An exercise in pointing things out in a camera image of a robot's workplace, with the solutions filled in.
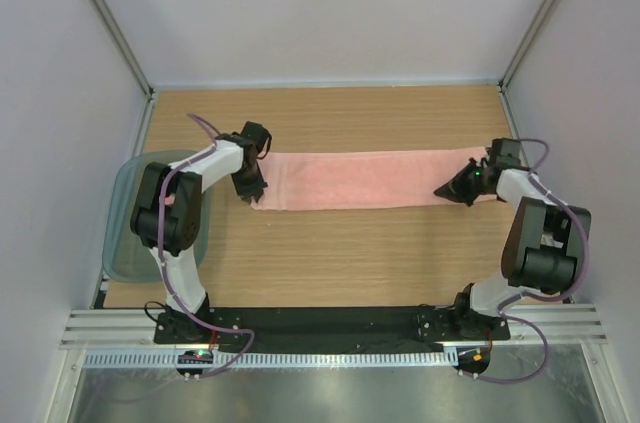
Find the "plain pink towel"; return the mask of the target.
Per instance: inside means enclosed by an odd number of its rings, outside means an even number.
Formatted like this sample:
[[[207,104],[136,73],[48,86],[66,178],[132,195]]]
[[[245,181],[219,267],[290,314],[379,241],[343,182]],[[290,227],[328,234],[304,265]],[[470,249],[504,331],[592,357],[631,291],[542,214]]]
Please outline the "plain pink towel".
[[[255,210],[318,211],[448,205],[434,194],[486,149],[271,153],[260,163],[267,188]]]

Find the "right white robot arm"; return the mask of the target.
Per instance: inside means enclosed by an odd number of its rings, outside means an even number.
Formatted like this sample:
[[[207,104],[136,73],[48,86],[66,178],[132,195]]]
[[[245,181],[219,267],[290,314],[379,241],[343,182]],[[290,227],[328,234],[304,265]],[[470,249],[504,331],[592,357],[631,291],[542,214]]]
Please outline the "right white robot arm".
[[[434,195],[472,206],[485,195],[511,205],[515,215],[500,270],[467,285],[447,309],[453,332],[480,339],[506,325],[504,311],[523,298],[557,302],[571,296],[590,262],[591,212],[566,203],[545,187],[537,167],[521,161],[523,139],[498,138]]]

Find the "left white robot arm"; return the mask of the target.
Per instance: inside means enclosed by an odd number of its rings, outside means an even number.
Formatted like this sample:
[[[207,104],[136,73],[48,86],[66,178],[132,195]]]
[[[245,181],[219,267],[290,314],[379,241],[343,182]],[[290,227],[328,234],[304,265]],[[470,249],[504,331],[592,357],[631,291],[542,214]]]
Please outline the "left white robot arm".
[[[193,249],[200,232],[202,197],[230,177],[242,201],[259,202],[268,187],[259,162],[272,142],[270,132],[259,123],[247,122],[239,132],[219,133],[202,118],[195,121],[211,143],[182,160],[148,164],[130,219],[132,233],[156,261],[168,307],[180,315],[177,331],[191,343],[204,341],[217,329],[208,315],[208,295]]]

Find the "clear glass tray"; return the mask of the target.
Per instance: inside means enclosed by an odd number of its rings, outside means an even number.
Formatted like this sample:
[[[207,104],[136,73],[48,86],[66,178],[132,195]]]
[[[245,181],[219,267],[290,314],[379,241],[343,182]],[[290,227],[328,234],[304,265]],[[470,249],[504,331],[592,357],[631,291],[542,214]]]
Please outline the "clear glass tray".
[[[154,256],[130,229],[130,218],[145,167],[153,162],[169,164],[194,154],[193,150],[145,153],[126,162],[118,171],[112,191],[102,251],[104,272],[122,283],[161,282]]]

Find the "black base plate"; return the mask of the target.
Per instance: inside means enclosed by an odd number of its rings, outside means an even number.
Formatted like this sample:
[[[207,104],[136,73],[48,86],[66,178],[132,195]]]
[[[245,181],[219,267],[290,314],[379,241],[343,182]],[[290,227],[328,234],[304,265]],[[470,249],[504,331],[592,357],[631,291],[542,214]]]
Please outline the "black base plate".
[[[347,352],[369,345],[431,344],[510,339],[500,317],[472,310],[429,305],[392,307],[203,307],[198,319],[214,326],[216,342],[234,351],[248,340],[238,329],[255,333],[254,352]],[[234,332],[225,334],[228,328]]]

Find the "aluminium front rail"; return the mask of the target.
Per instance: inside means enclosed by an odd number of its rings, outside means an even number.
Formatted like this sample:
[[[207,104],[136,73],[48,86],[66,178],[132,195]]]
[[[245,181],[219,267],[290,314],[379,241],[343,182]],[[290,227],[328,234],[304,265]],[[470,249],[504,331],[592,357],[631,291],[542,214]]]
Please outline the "aluminium front rail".
[[[551,345],[605,344],[607,337],[592,304],[518,304],[511,317],[535,324]],[[62,333],[61,349],[146,348],[154,323],[141,309],[74,310]]]

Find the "right aluminium frame post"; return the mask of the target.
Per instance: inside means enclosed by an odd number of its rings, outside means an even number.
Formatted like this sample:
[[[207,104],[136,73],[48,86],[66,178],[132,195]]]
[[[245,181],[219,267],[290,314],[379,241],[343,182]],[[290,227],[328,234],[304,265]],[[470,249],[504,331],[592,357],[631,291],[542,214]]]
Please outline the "right aluminium frame post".
[[[540,36],[545,25],[549,22],[560,0],[541,0],[535,11],[523,37],[521,38],[511,60],[509,61],[498,88],[501,94],[505,94],[517,71],[526,59],[529,51]]]

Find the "aluminium frame post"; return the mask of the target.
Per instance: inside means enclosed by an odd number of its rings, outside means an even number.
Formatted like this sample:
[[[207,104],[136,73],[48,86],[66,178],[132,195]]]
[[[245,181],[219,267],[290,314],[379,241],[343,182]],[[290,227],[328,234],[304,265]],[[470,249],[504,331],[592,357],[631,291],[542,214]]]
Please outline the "aluminium frame post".
[[[526,59],[529,51],[540,36],[545,25],[549,22],[560,0],[541,0],[535,11],[523,37],[521,38],[511,60],[509,61],[498,88],[501,94],[505,94],[517,71]]]
[[[106,0],[89,0],[98,14],[98,17],[110,38],[112,39],[116,49],[120,53],[123,61],[131,72],[137,85],[140,87],[146,99],[151,99],[154,95],[152,85],[149,83],[138,59],[129,45],[124,33],[122,32],[115,16],[113,15]]]

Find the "left aluminium frame post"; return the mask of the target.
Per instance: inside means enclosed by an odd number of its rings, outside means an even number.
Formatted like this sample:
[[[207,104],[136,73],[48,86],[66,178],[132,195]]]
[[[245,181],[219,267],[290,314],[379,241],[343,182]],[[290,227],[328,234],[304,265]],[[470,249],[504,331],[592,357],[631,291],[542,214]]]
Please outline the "left aluminium frame post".
[[[151,99],[154,95],[152,85],[149,83],[138,59],[129,45],[124,33],[122,32],[115,16],[113,15],[106,0],[89,0],[98,14],[98,17],[110,38],[112,39],[116,49],[120,53],[123,61],[131,72],[137,85],[140,87],[146,99]]]

